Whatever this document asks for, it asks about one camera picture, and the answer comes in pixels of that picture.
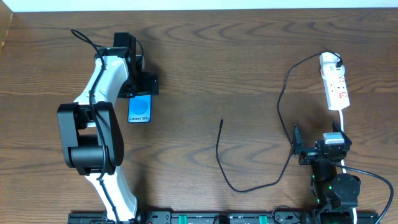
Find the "blue Galaxy smartphone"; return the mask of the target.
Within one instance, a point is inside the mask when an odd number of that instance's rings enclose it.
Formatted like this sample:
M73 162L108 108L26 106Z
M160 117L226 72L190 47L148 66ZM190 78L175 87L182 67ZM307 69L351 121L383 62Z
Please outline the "blue Galaxy smartphone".
M149 123L151 111L152 97L150 95L130 98L127 121L129 123Z

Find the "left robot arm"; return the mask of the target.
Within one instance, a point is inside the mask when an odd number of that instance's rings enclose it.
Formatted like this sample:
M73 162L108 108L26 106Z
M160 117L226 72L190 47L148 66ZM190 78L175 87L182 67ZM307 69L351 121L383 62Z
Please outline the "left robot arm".
M85 89L57 110L66 165L88 180L103 202L103 212L71 212L68 223L144 223L138 199L124 176L125 143L116 116L118 99L128 101L127 121L149 123L157 75L145 72L144 49L128 32L117 32L109 47L77 29L75 37L95 50L95 69Z

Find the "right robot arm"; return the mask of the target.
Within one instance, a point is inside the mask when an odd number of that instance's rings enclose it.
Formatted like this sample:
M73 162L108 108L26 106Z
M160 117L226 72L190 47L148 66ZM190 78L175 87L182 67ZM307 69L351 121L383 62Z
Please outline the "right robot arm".
M311 189L318 200L318 207L303 219L307 223L354 222L353 209L358 206L361 181L355 175L337 172L352 142L337 122L332 129L313 147L305 147L298 126L294 126L291 152L298 155L300 165L311 166Z

